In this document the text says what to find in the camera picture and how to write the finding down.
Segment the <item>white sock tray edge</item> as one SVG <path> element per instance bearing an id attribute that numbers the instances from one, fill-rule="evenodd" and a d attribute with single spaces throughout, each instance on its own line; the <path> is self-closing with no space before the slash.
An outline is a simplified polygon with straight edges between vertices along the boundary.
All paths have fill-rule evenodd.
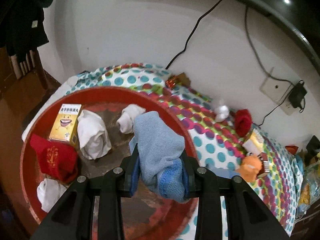
<path id="1" fill-rule="evenodd" d="M 45 178 L 37 187 L 37 198 L 41 203 L 41 209 L 48 213 L 67 188 L 58 181 Z"/>

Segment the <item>red sock on bed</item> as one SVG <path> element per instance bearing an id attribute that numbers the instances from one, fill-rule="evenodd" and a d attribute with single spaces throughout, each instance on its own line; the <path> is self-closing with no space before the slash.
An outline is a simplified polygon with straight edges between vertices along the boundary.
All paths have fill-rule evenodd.
<path id="1" fill-rule="evenodd" d="M 244 137 L 250 131 L 252 117 L 247 109 L 238 110 L 234 116 L 234 128 L 239 137 Z"/>

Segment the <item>red round tray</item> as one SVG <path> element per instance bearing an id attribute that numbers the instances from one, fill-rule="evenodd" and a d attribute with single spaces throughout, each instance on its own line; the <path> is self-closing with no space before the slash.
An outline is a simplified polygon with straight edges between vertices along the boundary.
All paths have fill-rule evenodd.
<path id="1" fill-rule="evenodd" d="M 97 113 L 103 119 L 112 144 L 111 150 L 102 158 L 88 160 L 79 156 L 80 175 L 94 178 L 104 175 L 119 166 L 122 159 L 130 155 L 130 134 L 123 134 L 116 125 L 121 111 L 129 104 L 136 104 L 147 111 L 157 111 L 161 119 L 177 134 L 184 137 L 185 150 L 190 157 L 196 157 L 195 147 L 187 130 L 169 107 L 156 100 L 155 95 L 139 94 L 127 88 L 98 87 L 80 90 L 65 96 L 49 106 L 31 127 L 23 144 L 20 158 L 20 179 L 25 201 L 37 224 L 45 218 L 37 198 L 37 186 L 45 178 L 41 172 L 37 155 L 30 145 L 33 134 L 47 139 L 62 104 L 81 104 L 83 109 Z M 187 226 L 195 211 L 197 200 L 185 204 L 168 200 L 150 192 L 139 182 L 132 198 L 123 198 L 121 207 L 126 239 L 176 239 Z"/>

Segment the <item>black power adapter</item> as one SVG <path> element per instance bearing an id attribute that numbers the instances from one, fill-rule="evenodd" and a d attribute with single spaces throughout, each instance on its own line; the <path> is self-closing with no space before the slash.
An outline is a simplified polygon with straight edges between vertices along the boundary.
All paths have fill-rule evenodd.
<path id="1" fill-rule="evenodd" d="M 293 108 L 299 108 L 301 111 L 305 108 L 305 96 L 307 94 L 306 88 L 304 87 L 305 82 L 300 80 L 289 94 L 288 100 Z"/>

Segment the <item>yellow medicine box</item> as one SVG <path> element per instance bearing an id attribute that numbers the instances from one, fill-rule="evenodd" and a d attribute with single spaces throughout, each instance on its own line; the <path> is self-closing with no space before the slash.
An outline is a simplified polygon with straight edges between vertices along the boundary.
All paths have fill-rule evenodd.
<path id="1" fill-rule="evenodd" d="M 255 128 L 244 140 L 242 146 L 248 153 L 258 156 L 264 151 L 264 139 L 259 131 Z"/>

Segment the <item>white sock in tray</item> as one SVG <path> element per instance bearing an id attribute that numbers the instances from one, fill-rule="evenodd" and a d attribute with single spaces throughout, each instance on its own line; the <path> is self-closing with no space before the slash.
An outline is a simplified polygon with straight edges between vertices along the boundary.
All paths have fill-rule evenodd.
<path id="1" fill-rule="evenodd" d="M 136 104 L 130 104 L 125 107 L 121 112 L 120 118 L 117 120 L 117 126 L 119 127 L 120 132 L 123 134 L 133 133 L 135 118 L 145 113 L 145 111 L 146 109 Z"/>

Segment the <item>white rolled sock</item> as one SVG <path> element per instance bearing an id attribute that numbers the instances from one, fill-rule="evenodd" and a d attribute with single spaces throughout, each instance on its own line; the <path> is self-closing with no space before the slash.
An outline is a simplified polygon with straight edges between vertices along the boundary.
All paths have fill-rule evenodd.
<path id="1" fill-rule="evenodd" d="M 92 111 L 81 111 L 77 132 L 80 151 L 88 160 L 101 158 L 112 148 L 103 119 Z"/>

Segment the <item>red sock in tray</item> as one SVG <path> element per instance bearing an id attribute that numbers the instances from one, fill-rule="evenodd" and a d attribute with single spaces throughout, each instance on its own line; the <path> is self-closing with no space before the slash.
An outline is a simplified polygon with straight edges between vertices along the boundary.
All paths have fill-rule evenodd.
<path id="1" fill-rule="evenodd" d="M 78 153 L 67 144 L 49 141 L 33 134 L 30 145 L 36 152 L 40 170 L 64 184 L 71 183 L 78 175 Z"/>

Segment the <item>polka dot bed sheet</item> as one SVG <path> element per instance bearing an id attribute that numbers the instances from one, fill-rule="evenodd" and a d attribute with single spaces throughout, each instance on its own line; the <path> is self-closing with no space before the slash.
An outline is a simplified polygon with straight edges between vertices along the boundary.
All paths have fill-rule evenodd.
<path id="1" fill-rule="evenodd" d="M 216 122 L 209 100 L 191 88 L 180 85 L 173 89 L 166 88 L 164 82 L 168 77 L 167 70 L 154 64 L 132 63 L 99 68 L 79 74 L 76 82 L 67 80 L 49 103 L 95 86 L 123 87 L 144 93 L 180 119 L 193 140 L 200 163 L 231 171 L 238 168 L 245 157 L 244 140 L 237 135 L 232 122 Z M 279 220 L 286 233 L 291 234 L 302 186 L 302 170 L 284 146 L 269 138 L 266 132 L 261 132 L 261 136 L 270 171 L 252 183 L 251 188 Z"/>

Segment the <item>light blue towel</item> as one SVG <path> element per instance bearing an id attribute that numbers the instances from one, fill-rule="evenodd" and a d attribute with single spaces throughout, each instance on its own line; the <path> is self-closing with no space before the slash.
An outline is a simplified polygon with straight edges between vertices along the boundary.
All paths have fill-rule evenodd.
<path id="1" fill-rule="evenodd" d="M 183 164 L 180 159 L 185 149 L 184 137 L 167 126 L 156 111 L 137 116 L 133 131 L 129 149 L 130 152 L 135 148 L 138 150 L 144 185 L 163 198 L 185 202 Z"/>

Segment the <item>small candy wrapper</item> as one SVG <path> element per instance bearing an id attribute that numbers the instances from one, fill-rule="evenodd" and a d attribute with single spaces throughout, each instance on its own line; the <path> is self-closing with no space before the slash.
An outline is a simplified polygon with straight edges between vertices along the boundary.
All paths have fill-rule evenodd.
<path id="1" fill-rule="evenodd" d="M 189 79 L 189 77 L 187 77 L 185 73 L 172 75 L 165 81 L 165 85 L 169 89 L 174 89 L 177 85 L 189 87 L 190 84 L 191 84 L 191 80 Z"/>

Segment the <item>orange rubber toy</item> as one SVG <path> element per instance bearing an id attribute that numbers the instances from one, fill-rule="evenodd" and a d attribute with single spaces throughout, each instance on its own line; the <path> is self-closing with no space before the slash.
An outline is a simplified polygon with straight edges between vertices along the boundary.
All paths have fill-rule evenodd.
<path id="1" fill-rule="evenodd" d="M 248 183 L 256 181 L 259 172 L 263 169 L 263 162 L 259 155 L 251 154 L 242 159 L 240 166 L 235 170 Z"/>

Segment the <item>small brown white box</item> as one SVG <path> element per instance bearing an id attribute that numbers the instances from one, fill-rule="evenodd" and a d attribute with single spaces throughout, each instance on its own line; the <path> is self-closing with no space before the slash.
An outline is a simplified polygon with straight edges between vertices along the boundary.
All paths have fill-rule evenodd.
<path id="1" fill-rule="evenodd" d="M 267 176 L 270 172 L 270 164 L 269 164 L 269 161 L 268 161 L 268 157 L 267 157 L 267 154 L 266 153 L 260 153 L 258 155 L 258 158 L 260 159 L 261 163 L 262 163 L 262 168 L 261 170 L 259 171 L 257 177 L 258 178 L 263 178 L 265 176 Z"/>

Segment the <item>white wall socket plate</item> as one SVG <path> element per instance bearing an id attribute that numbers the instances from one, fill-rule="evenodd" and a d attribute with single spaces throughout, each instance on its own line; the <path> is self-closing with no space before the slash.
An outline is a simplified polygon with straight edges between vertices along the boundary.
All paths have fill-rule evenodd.
<path id="1" fill-rule="evenodd" d="M 266 77 L 260 86 L 260 91 L 271 99 L 279 108 L 288 116 L 298 111 L 289 102 L 289 94 L 294 88 L 294 85 L 286 81 L 278 81 L 270 77 Z"/>

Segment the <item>yellow box in tray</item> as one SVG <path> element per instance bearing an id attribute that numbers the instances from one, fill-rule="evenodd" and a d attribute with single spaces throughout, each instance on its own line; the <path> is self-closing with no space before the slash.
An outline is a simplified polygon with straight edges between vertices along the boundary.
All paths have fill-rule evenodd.
<path id="1" fill-rule="evenodd" d="M 81 104 L 62 104 L 53 123 L 48 139 L 60 141 L 73 147 L 78 145 L 78 116 Z"/>

